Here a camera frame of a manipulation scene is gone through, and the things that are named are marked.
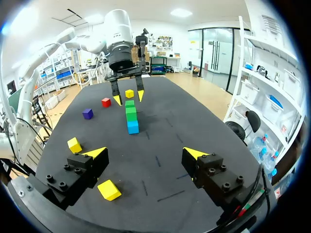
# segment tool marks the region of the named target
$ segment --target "screw head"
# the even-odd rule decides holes
[[[238,183],[242,183],[244,181],[244,177],[243,176],[238,176],[237,177],[237,182]]]
[[[226,165],[221,165],[221,166],[220,166],[220,170],[221,170],[221,171],[226,171],[226,170],[227,170]]]
[[[28,185],[26,188],[28,191],[32,191],[34,189],[31,185]]]
[[[22,197],[24,197],[24,196],[25,196],[25,193],[24,193],[24,191],[23,191],[23,190],[20,190],[20,191],[18,192],[18,195],[22,198]]]
[[[75,170],[74,170],[74,172],[76,173],[76,174],[81,174],[81,169],[80,168],[76,168]]]
[[[70,166],[68,164],[65,164],[64,169],[68,171],[68,170],[70,170]]]
[[[230,189],[230,187],[231,187],[230,183],[226,182],[223,184],[222,189],[224,191],[228,191]]]
[[[47,175],[46,178],[47,178],[48,182],[53,182],[54,181],[54,178],[53,178],[52,175]]]
[[[210,175],[210,176],[213,176],[214,174],[215,174],[215,169],[214,168],[210,168],[209,170],[208,170],[208,174]]]
[[[62,189],[62,190],[65,190],[67,188],[67,184],[63,181],[61,181],[58,186]]]

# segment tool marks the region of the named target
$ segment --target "glass door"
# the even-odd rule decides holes
[[[201,71],[201,58],[202,58],[202,30],[194,30],[188,32],[189,42],[189,58],[192,62],[191,69],[198,67]]]
[[[232,62],[232,29],[204,29],[201,77],[227,90]]]

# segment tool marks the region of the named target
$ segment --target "black table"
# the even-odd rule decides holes
[[[87,86],[60,118],[36,176],[45,183],[47,174],[62,168],[71,154],[67,141],[77,137],[82,152],[108,147],[110,163],[97,185],[110,179],[122,196],[107,201],[96,185],[67,209],[69,213],[115,229],[201,233],[214,228],[223,211],[184,176],[183,147],[218,153],[230,170],[244,176],[246,186],[255,180],[259,165],[242,141],[186,91],[163,77],[143,82],[143,101],[135,94],[139,134],[128,134],[125,106],[113,100],[110,83]],[[125,90],[136,93],[135,80],[119,81],[119,88],[125,103]],[[111,98],[109,108],[102,107],[105,97]],[[83,118],[86,108],[93,110],[91,120]],[[273,192],[270,200],[273,207]],[[264,202],[257,217],[263,218],[266,210]]]

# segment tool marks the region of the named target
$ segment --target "water bottle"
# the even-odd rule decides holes
[[[256,158],[256,160],[259,163],[261,163],[263,158],[264,158],[264,155],[267,153],[267,148],[264,147],[264,148],[261,149],[261,151],[258,151],[258,150],[255,150],[255,149],[251,149],[250,151],[253,154],[253,156]]]
[[[270,181],[270,183],[272,182],[272,177],[275,176],[276,173],[277,173],[277,170],[276,168],[274,168],[273,171],[268,174],[268,180]]]
[[[261,151],[262,148],[267,146],[266,140],[268,138],[268,134],[265,134],[264,137],[257,137],[253,143],[253,149]]]
[[[266,174],[270,174],[276,166],[276,158],[278,157],[278,151],[276,151],[273,157],[266,156],[263,160],[263,168]]]

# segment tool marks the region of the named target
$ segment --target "cube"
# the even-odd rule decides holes
[[[82,112],[84,119],[90,120],[93,117],[93,111],[90,108],[85,109]]]
[[[127,98],[133,98],[133,97],[134,97],[134,91],[131,90],[131,89],[126,90],[126,91],[125,91],[125,96],[126,96]]]
[[[125,108],[132,108],[132,107],[135,107],[134,100],[127,100],[125,102]]]
[[[125,113],[126,113],[126,120],[127,121],[136,121],[137,120],[137,113],[136,113],[135,107],[126,108]]]
[[[105,181],[104,183],[97,186],[97,188],[106,200],[112,201],[115,198],[121,196],[121,192],[117,189],[111,180]]]
[[[102,105],[104,108],[108,108],[111,105],[111,100],[109,98],[105,98],[102,100]]]
[[[139,133],[138,121],[128,121],[127,130],[129,134]]]
[[[78,139],[76,137],[70,139],[67,144],[72,153],[79,153],[80,151],[82,151],[80,143],[78,142]]]

